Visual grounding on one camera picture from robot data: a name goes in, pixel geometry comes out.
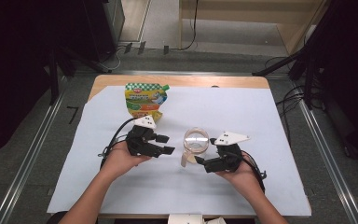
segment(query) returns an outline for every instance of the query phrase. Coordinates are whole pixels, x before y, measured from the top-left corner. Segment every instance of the snack bag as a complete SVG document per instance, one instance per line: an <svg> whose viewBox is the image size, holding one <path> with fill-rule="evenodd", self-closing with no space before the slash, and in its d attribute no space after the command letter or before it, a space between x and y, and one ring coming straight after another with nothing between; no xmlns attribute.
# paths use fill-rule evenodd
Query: snack bag
<svg viewBox="0 0 358 224"><path fill-rule="evenodd" d="M127 83L125 90L126 104L130 114L134 118L147 115L154 121L161 118L159 107L167 100L167 91L170 87L153 83Z"/></svg>

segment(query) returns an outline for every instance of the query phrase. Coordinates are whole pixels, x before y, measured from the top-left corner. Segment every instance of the white paper sheet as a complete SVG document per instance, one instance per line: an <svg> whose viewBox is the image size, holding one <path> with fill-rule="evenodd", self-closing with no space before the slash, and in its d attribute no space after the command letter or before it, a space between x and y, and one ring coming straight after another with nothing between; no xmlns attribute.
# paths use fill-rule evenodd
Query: white paper sheet
<svg viewBox="0 0 358 224"><path fill-rule="evenodd" d="M185 132L201 127L210 137L223 131L249 135L251 140L239 146L255 158L261 171L267 171L267 197L284 216L310 216L270 90L171 87L167 94L155 133L168 135L166 146L175 151L144 162L116 180L106 194L102 214L254 215L250 204L225 179L207 174L201 165L180 165ZM107 87L86 104L48 213L68 210L76 202L99 171L97 155L130 117L124 87ZM215 146L210 145L206 159L216 156Z"/></svg>

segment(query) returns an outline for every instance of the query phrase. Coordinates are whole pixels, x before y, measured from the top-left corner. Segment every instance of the forearm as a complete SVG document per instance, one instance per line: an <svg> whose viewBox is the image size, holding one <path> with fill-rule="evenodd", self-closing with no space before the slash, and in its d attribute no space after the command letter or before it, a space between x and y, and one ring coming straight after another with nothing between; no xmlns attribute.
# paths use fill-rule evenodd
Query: forearm
<svg viewBox="0 0 358 224"><path fill-rule="evenodd" d="M237 191L254 208L261 223L287 223L261 189L246 192L243 189L237 189Z"/></svg>
<svg viewBox="0 0 358 224"><path fill-rule="evenodd" d="M98 173L60 223L94 224L100 212L103 198L113 180L112 177Z"/></svg>

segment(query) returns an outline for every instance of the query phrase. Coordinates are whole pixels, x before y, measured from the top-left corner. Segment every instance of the metal frame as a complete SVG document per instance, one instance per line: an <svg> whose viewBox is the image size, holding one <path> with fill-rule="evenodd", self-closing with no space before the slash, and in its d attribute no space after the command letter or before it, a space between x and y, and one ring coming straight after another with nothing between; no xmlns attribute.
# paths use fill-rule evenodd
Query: metal frame
<svg viewBox="0 0 358 224"><path fill-rule="evenodd" d="M48 130L60 108L62 98L68 86L67 77L62 77L61 86L62 91L58 96L58 99L55 101L54 105L51 105L48 108L48 112L43 118L39 129L37 130L34 140L29 147L24 160L22 161L21 167L7 190L5 198L0 206L0 223L8 223L8 219L14 209L14 206L16 205L17 200L20 198L21 192L25 186L29 174L32 171L37 155L40 152L40 148L43 146L45 138L48 134Z"/></svg>
<svg viewBox="0 0 358 224"><path fill-rule="evenodd" d="M315 116L313 115L313 111L308 109L308 106L304 101L300 102L300 107L308 125L310 126L310 131L319 152L321 153L322 159L324 160L327 172L330 174L334 187L336 188L338 197L342 202L345 212L347 213L348 219L351 223L358 223L358 205L351 193L351 189L347 184L344 175L338 168L330 147L324 139L324 135L318 122L316 121Z"/></svg>

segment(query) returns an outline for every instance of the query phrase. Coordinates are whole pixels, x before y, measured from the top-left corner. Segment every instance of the human hand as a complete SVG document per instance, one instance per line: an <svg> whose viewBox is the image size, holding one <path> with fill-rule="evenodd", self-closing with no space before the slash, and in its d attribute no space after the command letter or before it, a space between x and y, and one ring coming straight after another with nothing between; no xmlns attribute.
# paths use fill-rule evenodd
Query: human hand
<svg viewBox="0 0 358 224"><path fill-rule="evenodd" d="M250 163L252 163L250 157L245 152L242 152L242 156ZM255 173L252 168L244 161L241 162L238 169L234 172L221 171L216 172L217 175L222 176L228 182L230 182L234 188L242 194L245 198L248 198L250 194L263 193L260 185L255 177Z"/></svg>
<svg viewBox="0 0 358 224"><path fill-rule="evenodd" d="M113 146L100 172L106 174L113 181L127 173L132 167L150 159L151 157L147 156L132 156L128 150L127 142L119 142Z"/></svg>

